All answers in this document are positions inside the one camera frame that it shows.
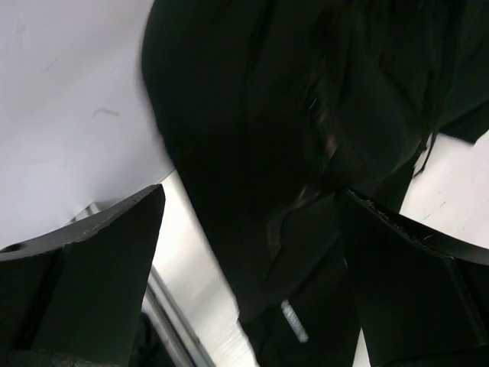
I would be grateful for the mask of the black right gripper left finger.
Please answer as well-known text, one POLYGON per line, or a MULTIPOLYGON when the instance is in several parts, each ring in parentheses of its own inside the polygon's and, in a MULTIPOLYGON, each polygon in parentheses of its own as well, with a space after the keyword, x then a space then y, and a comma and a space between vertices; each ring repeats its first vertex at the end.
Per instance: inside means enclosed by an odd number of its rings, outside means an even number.
POLYGON ((1 252, 3 366, 126 366, 164 214, 160 185, 1 252))

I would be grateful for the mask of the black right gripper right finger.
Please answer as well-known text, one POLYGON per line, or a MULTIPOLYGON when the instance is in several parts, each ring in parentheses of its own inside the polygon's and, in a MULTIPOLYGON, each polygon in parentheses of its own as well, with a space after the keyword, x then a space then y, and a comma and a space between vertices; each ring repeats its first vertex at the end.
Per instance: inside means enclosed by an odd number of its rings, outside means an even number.
POLYGON ((488 364, 488 251, 353 190, 335 196, 373 366, 488 364))

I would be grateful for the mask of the black shorts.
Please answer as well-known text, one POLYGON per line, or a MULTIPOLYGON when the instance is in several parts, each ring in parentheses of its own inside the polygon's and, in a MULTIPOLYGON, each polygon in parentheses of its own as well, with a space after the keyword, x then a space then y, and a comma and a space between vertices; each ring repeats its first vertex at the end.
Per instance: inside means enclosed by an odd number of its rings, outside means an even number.
POLYGON ((488 3, 155 1, 141 72, 257 363, 350 366, 333 197, 396 212, 437 134, 487 130, 488 3))

